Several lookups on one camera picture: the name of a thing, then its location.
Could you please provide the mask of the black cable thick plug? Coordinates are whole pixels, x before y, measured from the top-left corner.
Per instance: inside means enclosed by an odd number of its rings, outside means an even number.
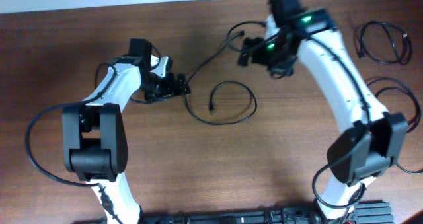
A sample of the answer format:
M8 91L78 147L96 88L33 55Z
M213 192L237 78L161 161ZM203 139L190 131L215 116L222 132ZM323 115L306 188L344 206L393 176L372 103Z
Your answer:
M396 84L396 86L380 88L377 92L374 93L375 98L378 98L382 93L386 91L398 91L400 93L403 93L407 97L409 97L409 99L411 99L414 106L414 116L408 120L408 130L407 130L407 133L411 133L418 127L419 123L422 120L422 107L417 97L414 95L414 93L412 92L411 88L408 85L392 77L381 77L381 76L370 77L365 80L365 83L368 87L370 87L371 85L376 84L378 82L382 82L382 81L392 82Z

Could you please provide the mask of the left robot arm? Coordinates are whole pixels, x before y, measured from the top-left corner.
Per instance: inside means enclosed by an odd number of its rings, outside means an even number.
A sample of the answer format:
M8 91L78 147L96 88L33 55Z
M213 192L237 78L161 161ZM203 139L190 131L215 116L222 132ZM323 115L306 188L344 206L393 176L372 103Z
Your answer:
M128 184L128 142L122 112L137 91L153 104L190 94L183 74L170 72L171 58L154 45L132 38L128 52L103 64L91 95L62 112L63 158L69 172L95 192L106 217L103 223L141 223L141 206Z

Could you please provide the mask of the black cable small plug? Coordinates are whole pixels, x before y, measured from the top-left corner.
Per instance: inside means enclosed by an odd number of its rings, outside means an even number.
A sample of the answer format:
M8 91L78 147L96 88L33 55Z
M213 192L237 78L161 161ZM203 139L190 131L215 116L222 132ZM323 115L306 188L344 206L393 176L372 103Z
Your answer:
M227 41L223 40L222 43L219 45L218 50L212 55L210 56L208 59L204 60L203 62L201 62L201 64L199 64L195 69L192 69L193 72L188 72L188 74L190 74L189 78L187 78L186 82L188 84L190 84L191 80L193 80L194 76L197 74L197 72L199 72L203 67L207 66L210 62L212 62L220 53L222 53L227 47ZM208 100L208 108L209 108L209 112L213 113L214 111L214 103L213 103L213 98L215 93L223 86L225 85L238 85L242 88L244 88L249 96L250 96L250 101L254 103L254 109L253 111L245 116L244 118L241 118L239 120L235 120L235 121L231 121L231 122L211 122L211 121L206 121L204 119L201 119L200 117L198 117L191 109L190 107L190 102L188 101L188 96L185 95L184 96L184 105L185 108L187 110L187 112L189 113L189 115L191 115L191 117L193 117L193 119L195 119L198 122L201 122L202 124L205 125L209 125L209 126L228 126L228 125L235 125L241 122L245 122L248 119L250 119L252 116L255 115L257 109L258 109L258 102L257 99L255 97L255 94L253 93L253 91L246 86L244 83L238 82L238 81L232 81L232 80L226 80L226 81L222 81L220 83L218 83L212 90L209 96L209 100Z

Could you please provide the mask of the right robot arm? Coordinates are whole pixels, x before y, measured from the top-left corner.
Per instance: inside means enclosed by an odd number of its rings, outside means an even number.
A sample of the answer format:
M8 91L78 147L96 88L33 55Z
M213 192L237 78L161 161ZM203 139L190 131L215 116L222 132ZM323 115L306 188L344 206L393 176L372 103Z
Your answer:
M284 223L392 223L387 202L363 202L367 187L397 163L408 129L371 93L326 10L308 11L299 0L269 0L262 38L243 41L238 64L264 65L288 77L302 63L324 94L340 137L327 151L331 176L309 207L287 207Z

